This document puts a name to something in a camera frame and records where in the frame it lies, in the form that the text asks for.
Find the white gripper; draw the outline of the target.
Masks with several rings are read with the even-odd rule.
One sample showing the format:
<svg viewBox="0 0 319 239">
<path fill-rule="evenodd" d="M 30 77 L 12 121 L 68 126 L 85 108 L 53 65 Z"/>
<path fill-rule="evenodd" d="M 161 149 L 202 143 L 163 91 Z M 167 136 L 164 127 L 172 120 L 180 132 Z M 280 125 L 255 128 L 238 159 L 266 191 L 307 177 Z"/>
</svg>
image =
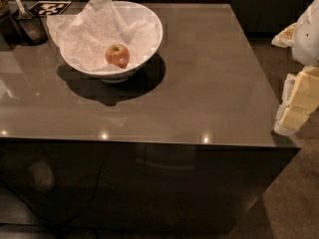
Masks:
<svg viewBox="0 0 319 239">
<path fill-rule="evenodd" d="M 319 65 L 319 0 L 314 0 L 293 23 L 271 41 L 279 48 L 292 47 L 292 57 L 305 66 Z M 304 67 L 297 75 L 288 74 L 284 81 L 274 131 L 295 134 L 319 108 L 319 67 Z"/>
</svg>

